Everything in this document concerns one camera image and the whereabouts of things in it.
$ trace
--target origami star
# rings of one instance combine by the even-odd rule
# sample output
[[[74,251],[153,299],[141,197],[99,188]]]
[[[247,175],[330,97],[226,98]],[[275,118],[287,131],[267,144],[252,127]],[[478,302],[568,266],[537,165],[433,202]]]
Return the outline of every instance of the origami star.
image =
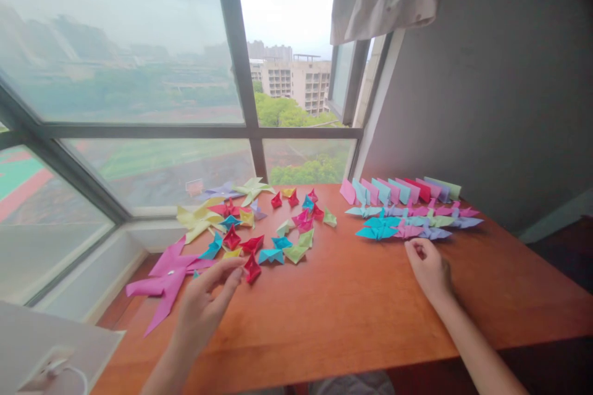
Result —
[[[170,314],[185,275],[193,273],[196,269],[208,268],[216,263],[216,261],[199,259],[196,255],[181,256],[180,253],[184,245],[185,236],[165,249],[148,274],[153,278],[136,281],[125,287],[128,297],[161,296],[161,301],[144,336],[153,331]]]
[[[291,207],[296,207],[298,205],[298,198],[297,198],[297,190],[295,189],[290,197],[288,198],[288,203]]]
[[[221,225],[230,230],[230,227],[234,227],[235,225],[241,225],[241,221],[234,217],[233,215],[229,215],[224,221],[221,222]]]
[[[222,238],[218,231],[214,234],[214,241],[208,244],[208,250],[200,255],[200,259],[214,259],[218,250],[222,247]]]
[[[248,227],[255,226],[255,215],[253,213],[248,213],[243,211],[243,209],[239,210],[239,219],[241,220],[243,225]]]
[[[224,198],[222,197],[208,199],[194,212],[189,212],[183,207],[177,207],[177,220],[189,230],[187,235],[185,235],[186,244],[192,242],[202,233],[202,231],[211,225],[220,231],[224,231],[220,225],[223,221],[223,217],[208,209],[208,207],[220,204],[223,200]]]
[[[328,224],[330,227],[338,225],[338,221],[334,215],[332,215],[326,207],[325,215],[323,216],[323,222]]]
[[[259,264],[261,264],[262,262],[265,262],[265,261],[269,261],[270,263],[272,263],[275,260],[280,262],[281,264],[284,264],[284,252],[282,250],[270,249],[270,250],[261,250],[259,252],[259,260],[258,260]]]
[[[249,284],[253,284],[255,280],[261,274],[261,267],[259,266],[258,262],[255,260],[255,255],[250,254],[249,259],[245,262],[245,270],[247,270],[247,277],[245,280]]]
[[[260,181],[262,178],[251,178],[243,186],[236,186],[233,189],[238,191],[239,193],[245,194],[245,200],[243,201],[242,206],[246,207],[251,202],[258,197],[258,194],[262,191],[269,191],[270,193],[274,192],[274,188],[268,184],[261,183]]]
[[[273,208],[282,207],[282,198],[280,197],[280,191],[270,201]]]
[[[285,188],[279,192],[282,193],[285,198],[289,198],[295,192],[295,190],[296,188]]]
[[[311,192],[309,194],[307,194],[307,196],[309,196],[309,198],[315,203],[319,200],[319,198],[317,197],[317,194],[315,194],[315,189],[313,188],[311,190]]]
[[[244,243],[241,243],[241,247],[243,247],[243,251],[246,253],[255,253],[257,250],[261,249],[261,246],[264,244],[264,235],[259,236],[258,238],[251,238]]]
[[[239,235],[237,235],[234,225],[230,226],[230,230],[224,236],[222,242],[231,250],[234,250],[237,247],[237,244],[241,242],[241,238],[239,237]]]
[[[200,199],[224,198],[226,200],[228,198],[239,198],[240,196],[243,196],[243,193],[234,191],[232,182],[225,182],[220,187],[215,187],[204,191],[204,194],[200,196]]]
[[[263,219],[267,216],[267,214],[261,212],[261,208],[258,207],[258,200],[256,199],[250,205],[251,213],[253,213],[253,217],[255,220]]]
[[[307,210],[313,210],[314,205],[315,203],[313,203],[309,195],[306,195],[305,200],[303,201],[303,208]]]
[[[274,243],[274,247],[278,250],[288,248],[292,245],[292,242],[290,242],[286,236],[282,236],[281,238],[272,238],[272,242]]]
[[[299,247],[298,245],[293,245],[292,247],[285,248],[282,251],[284,252],[286,257],[290,259],[294,264],[298,264],[298,262],[307,253],[307,250],[307,247]]]
[[[292,219],[286,219],[286,221],[280,224],[280,227],[276,228],[276,234],[278,234],[279,237],[283,237],[294,227],[295,224],[292,222]]]

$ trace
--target wall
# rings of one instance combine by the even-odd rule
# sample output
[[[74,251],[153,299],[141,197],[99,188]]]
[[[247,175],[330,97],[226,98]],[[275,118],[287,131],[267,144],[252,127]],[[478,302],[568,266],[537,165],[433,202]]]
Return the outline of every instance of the wall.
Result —
[[[511,231],[593,185],[588,0],[442,0],[407,30],[364,177],[429,175]]]

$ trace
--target wooden table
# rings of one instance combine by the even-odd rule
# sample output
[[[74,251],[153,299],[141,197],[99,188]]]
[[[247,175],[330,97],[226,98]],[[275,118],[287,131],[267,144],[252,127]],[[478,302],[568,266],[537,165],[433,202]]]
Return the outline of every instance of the wooden table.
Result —
[[[310,190],[298,188],[301,202]],[[337,216],[337,228],[316,222],[306,260],[265,265],[253,286],[239,286],[185,393],[232,393],[458,356],[414,279],[402,241],[355,236],[363,223],[344,214],[350,206],[339,185],[317,185],[315,192],[321,208]],[[300,206],[291,209],[286,200],[272,210],[271,197],[260,194],[269,216],[252,232],[238,230],[243,240],[266,235],[264,246],[271,248],[275,229],[299,213]],[[493,347],[593,334],[593,297],[491,219],[479,217],[485,222],[477,228],[457,230],[437,245],[452,265],[462,304]],[[297,237],[296,230],[288,236]],[[183,253],[205,251],[211,238],[201,235]],[[176,303],[143,338],[158,302],[142,303],[94,395],[140,391],[179,311]]]

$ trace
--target building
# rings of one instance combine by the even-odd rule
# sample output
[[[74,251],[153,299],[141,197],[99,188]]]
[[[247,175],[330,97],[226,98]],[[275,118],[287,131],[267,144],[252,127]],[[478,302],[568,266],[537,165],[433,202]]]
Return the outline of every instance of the building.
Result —
[[[250,65],[251,79],[261,82],[265,94],[292,98],[313,116],[330,111],[327,95],[332,62],[250,60]]]

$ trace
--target yellow origami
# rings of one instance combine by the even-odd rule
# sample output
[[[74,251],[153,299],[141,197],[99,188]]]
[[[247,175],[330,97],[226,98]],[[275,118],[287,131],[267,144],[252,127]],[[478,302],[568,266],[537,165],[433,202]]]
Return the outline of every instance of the yellow origami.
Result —
[[[185,235],[185,244],[192,242],[211,225],[223,233],[226,231],[220,225],[224,221],[224,217],[208,209],[208,207],[218,205],[221,202],[224,202],[224,197],[212,197],[200,205],[194,212],[177,206],[177,220],[188,230]]]
[[[243,222],[243,225],[246,225],[248,227],[255,226],[255,216],[253,215],[253,213],[245,212],[243,211],[243,209],[239,209],[239,220]]]
[[[261,183],[261,180],[262,178],[251,178],[245,182],[243,186],[236,186],[233,188],[233,190],[245,195],[245,200],[243,201],[243,204],[241,204],[242,207],[251,204],[262,191],[274,192],[274,188],[271,185]]]
[[[242,251],[243,251],[243,249],[241,249],[241,248],[238,248],[238,249],[235,249],[235,250],[231,250],[231,251],[227,251],[224,255],[222,255],[222,258],[223,259],[226,259],[228,257],[238,257],[241,254]]]

